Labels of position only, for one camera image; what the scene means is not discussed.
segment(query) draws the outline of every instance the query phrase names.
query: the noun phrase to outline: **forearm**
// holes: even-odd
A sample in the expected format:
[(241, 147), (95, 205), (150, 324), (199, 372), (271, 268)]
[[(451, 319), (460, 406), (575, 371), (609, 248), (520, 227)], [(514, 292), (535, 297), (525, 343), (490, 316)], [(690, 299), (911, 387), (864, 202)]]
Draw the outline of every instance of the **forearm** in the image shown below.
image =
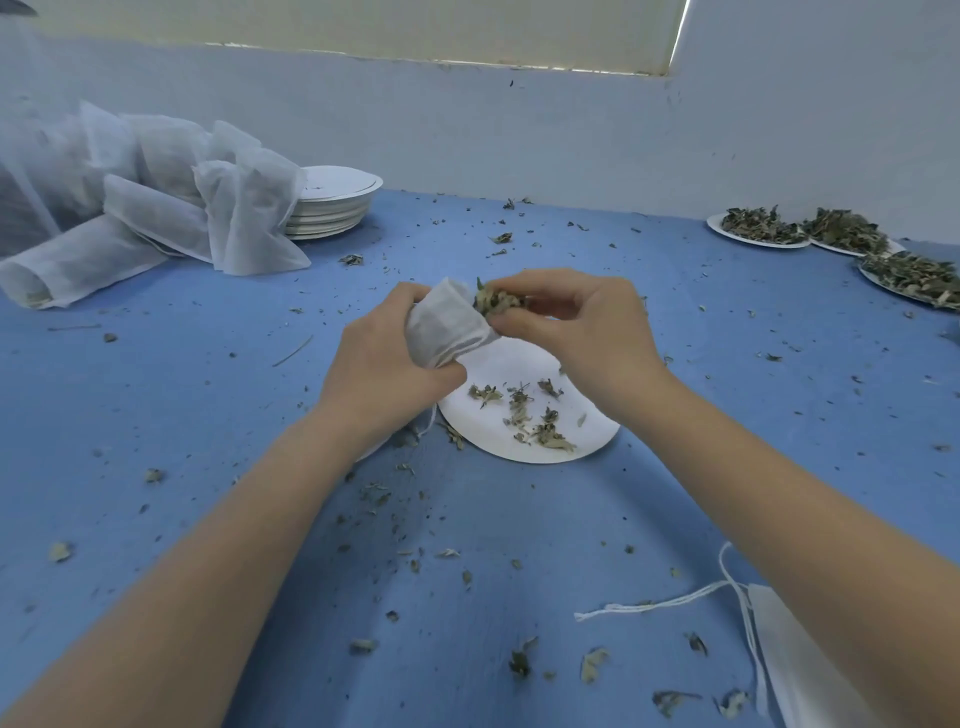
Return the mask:
[(3, 728), (219, 726), (280, 584), (356, 454), (322, 416), (281, 435), (13, 705)]
[(954, 719), (960, 571), (951, 562), (672, 377), (632, 411), (628, 427), (868, 700), (904, 725)]

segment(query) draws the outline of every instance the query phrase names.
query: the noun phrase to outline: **white string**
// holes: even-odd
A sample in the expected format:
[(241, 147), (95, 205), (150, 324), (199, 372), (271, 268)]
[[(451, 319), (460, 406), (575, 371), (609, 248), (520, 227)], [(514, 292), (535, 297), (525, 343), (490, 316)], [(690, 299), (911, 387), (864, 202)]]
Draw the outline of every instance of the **white string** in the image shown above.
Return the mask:
[(423, 437), (423, 435), (429, 432), (430, 427), (432, 427), (436, 421), (437, 421), (437, 405), (434, 404), (433, 407), (430, 408), (430, 422), (426, 424), (426, 427), (424, 429), (417, 429), (416, 427), (414, 427), (414, 435), (417, 437), (417, 439), (419, 440), (421, 437)]
[(643, 614), (644, 612), (651, 612), (655, 609), (660, 609), (661, 607), (679, 607), (683, 604), (689, 604), (691, 601), (696, 601), (703, 596), (711, 595), (718, 589), (723, 589), (724, 587), (733, 587), (733, 590), (736, 592), (737, 601), (740, 602), (740, 615), (743, 617), (743, 628), (747, 633), (747, 647), (750, 649), (750, 656), (754, 658), (754, 669), (756, 670), (756, 711), (762, 716), (767, 717), (767, 673), (763, 668), (763, 663), (760, 661), (760, 656), (756, 651), (754, 624), (750, 617), (750, 610), (752, 607), (750, 605), (750, 599), (746, 593), (747, 585), (741, 584), (738, 581), (734, 581), (733, 577), (730, 576), (730, 572), (727, 571), (726, 565), (723, 563), (723, 555), (731, 546), (732, 544), (729, 541), (723, 544), (723, 546), (720, 548), (720, 555), (717, 559), (720, 564), (720, 571), (722, 571), (723, 575), (726, 577), (725, 581), (714, 581), (712, 584), (707, 584), (705, 587), (698, 589), (696, 592), (691, 594), (678, 596), (673, 599), (667, 599), (666, 601), (660, 601), (652, 604), (605, 604), (603, 609), (597, 609), (593, 612), (574, 612), (573, 618), (577, 621), (585, 621), (587, 619), (599, 617), (600, 615), (638, 615)]

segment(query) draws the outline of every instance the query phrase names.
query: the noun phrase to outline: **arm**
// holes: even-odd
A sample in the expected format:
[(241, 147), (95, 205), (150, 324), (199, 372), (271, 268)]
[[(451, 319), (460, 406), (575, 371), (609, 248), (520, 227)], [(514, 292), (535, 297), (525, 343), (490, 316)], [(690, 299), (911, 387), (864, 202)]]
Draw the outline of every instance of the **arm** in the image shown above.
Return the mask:
[(400, 284), (344, 331), (313, 412), (0, 717), (2, 728), (219, 726), (263, 620), (321, 505), (368, 447), (463, 383), (427, 371)]
[(555, 270), (489, 285), (532, 297), (532, 311), (512, 309), (493, 326), (557, 356), (653, 450), (880, 715), (910, 728), (955, 724), (955, 565), (683, 386), (628, 281)]

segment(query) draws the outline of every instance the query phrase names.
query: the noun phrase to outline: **hand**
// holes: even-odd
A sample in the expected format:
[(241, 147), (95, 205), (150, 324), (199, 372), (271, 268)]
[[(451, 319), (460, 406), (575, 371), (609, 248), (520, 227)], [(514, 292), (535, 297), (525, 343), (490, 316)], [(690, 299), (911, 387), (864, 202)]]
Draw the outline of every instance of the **hand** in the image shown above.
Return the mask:
[(530, 310), (491, 316), (491, 326), (556, 356), (570, 381), (608, 417), (624, 422), (637, 393), (672, 379), (657, 354), (643, 300), (628, 280), (555, 268), (488, 285), (530, 300)]
[(311, 417), (334, 420), (359, 456), (467, 380), (462, 364), (423, 369), (410, 359), (407, 314), (429, 292), (398, 283), (383, 303), (347, 324)]

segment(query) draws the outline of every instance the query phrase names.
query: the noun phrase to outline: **table surface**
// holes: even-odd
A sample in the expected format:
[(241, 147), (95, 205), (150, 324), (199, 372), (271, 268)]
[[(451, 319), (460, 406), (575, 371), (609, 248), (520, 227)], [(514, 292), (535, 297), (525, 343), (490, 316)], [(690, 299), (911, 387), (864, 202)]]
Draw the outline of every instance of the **table surface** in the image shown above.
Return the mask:
[[(505, 231), (514, 242), (494, 245)], [(305, 250), (312, 267), (291, 274), (239, 279), (172, 260), (65, 311), (0, 301), (0, 709), (302, 415), (344, 324), (400, 280), (548, 266), (627, 277), (687, 384), (960, 560), (957, 317), (874, 287), (851, 258), (742, 245), (696, 220), (390, 191), (361, 227)], [(338, 262), (351, 253), (364, 264)], [(404, 462), (416, 475), (396, 470)], [(167, 476), (147, 484), (148, 468)], [(712, 698), (753, 689), (730, 590), (573, 619), (719, 578), (723, 535), (631, 433), (582, 460), (529, 466), (459, 451), (434, 427), (355, 472), (306, 539), (227, 726), (659, 725), (660, 690), (704, 696), (673, 725), (725, 725)], [(360, 499), (371, 481), (394, 494), (375, 517)], [(75, 545), (69, 561), (48, 561), (56, 541)], [(421, 547), (414, 574), (397, 552)], [(462, 557), (432, 558), (448, 547)], [(759, 580), (738, 555), (731, 563)], [(708, 657), (688, 647), (693, 631)], [(510, 651), (534, 636), (538, 674), (518, 681)], [(380, 646), (350, 656), (354, 638)], [(581, 658), (597, 646), (611, 656), (585, 685)], [(752, 707), (738, 720), (768, 724)]]

